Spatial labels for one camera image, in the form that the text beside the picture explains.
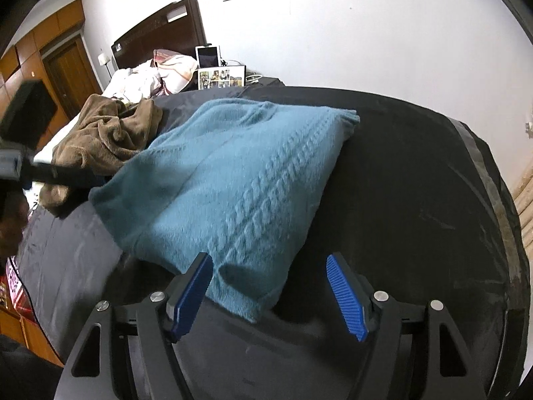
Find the teal knitted sweater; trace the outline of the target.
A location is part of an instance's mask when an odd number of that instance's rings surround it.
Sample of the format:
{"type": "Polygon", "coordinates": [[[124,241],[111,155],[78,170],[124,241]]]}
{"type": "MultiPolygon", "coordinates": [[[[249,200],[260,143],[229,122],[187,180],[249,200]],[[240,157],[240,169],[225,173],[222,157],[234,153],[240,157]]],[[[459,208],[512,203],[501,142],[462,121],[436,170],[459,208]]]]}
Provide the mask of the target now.
{"type": "Polygon", "coordinates": [[[277,303],[358,125],[348,109],[211,100],[89,200],[131,256],[183,272],[209,254],[208,297],[256,322],[277,303]]]}

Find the brown wooden door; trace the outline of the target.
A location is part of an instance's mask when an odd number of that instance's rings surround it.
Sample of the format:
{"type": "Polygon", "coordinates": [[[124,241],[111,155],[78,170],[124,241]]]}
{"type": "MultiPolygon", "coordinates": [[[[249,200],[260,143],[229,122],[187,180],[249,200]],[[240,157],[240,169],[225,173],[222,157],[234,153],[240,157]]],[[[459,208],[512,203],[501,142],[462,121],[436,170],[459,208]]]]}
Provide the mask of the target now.
{"type": "Polygon", "coordinates": [[[89,96],[102,93],[80,34],[46,51],[43,64],[69,119],[80,113],[89,96]]]}

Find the brown fleece garment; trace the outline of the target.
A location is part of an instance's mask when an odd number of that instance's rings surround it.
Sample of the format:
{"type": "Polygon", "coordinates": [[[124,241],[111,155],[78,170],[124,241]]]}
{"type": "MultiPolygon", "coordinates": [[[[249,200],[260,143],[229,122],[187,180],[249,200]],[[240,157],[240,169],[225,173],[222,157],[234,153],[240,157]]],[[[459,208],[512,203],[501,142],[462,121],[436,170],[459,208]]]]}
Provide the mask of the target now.
{"type": "Polygon", "coordinates": [[[163,111],[152,99],[128,107],[118,99],[93,94],[77,123],[52,150],[52,164],[111,177],[155,139],[162,118],[163,111]]]}

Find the white and pink bedding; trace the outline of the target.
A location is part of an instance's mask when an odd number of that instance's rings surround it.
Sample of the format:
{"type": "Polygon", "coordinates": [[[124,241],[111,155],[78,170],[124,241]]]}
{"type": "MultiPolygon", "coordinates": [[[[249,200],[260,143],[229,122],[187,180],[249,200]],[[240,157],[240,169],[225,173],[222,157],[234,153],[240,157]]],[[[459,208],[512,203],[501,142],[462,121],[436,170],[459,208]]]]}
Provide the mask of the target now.
{"type": "MultiPolygon", "coordinates": [[[[143,98],[155,101],[155,98],[184,90],[192,82],[197,68],[198,63],[191,56],[157,49],[154,50],[152,59],[134,68],[117,70],[100,96],[118,99],[128,107],[139,103],[143,98]]],[[[79,114],[36,154],[34,160],[37,163],[52,162],[52,150],[71,131],[79,119],[79,114]]]]}

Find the dark wooden headboard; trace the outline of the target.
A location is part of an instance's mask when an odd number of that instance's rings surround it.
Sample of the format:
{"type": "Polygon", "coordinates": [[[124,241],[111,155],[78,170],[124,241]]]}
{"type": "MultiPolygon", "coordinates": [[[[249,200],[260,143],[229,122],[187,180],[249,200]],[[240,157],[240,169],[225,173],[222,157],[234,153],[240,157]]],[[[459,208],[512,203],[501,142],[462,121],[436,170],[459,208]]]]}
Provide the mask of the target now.
{"type": "Polygon", "coordinates": [[[165,49],[195,56],[197,46],[208,43],[198,0],[166,5],[136,24],[111,45],[119,69],[133,68],[165,49]]]}

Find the white framed tablet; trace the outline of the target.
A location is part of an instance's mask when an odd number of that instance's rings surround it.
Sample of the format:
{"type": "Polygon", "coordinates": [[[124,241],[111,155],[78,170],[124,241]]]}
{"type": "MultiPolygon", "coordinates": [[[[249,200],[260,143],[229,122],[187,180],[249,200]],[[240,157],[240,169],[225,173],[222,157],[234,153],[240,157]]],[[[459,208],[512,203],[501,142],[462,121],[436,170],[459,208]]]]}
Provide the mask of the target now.
{"type": "Polygon", "coordinates": [[[221,66],[220,48],[217,45],[196,46],[195,53],[200,68],[221,66]]]}

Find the beige curtain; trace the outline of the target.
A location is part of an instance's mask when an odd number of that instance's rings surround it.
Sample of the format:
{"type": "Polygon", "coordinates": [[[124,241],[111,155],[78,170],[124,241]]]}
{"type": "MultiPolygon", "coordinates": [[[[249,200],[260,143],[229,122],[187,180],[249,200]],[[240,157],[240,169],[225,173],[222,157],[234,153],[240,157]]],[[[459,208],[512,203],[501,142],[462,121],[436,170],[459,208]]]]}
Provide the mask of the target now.
{"type": "Polygon", "coordinates": [[[517,187],[512,192],[522,229],[525,229],[532,222],[532,193],[532,169],[529,168],[522,174],[517,187]]]}

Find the photo collage frame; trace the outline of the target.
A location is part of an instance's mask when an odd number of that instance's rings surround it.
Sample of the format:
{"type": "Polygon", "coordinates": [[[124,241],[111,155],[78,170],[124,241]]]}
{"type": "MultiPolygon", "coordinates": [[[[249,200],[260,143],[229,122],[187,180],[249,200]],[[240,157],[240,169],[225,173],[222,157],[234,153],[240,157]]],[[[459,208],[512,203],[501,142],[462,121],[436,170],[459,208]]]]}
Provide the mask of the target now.
{"type": "Polygon", "coordinates": [[[198,70],[199,90],[244,87],[245,83],[245,65],[200,68],[198,70]]]}

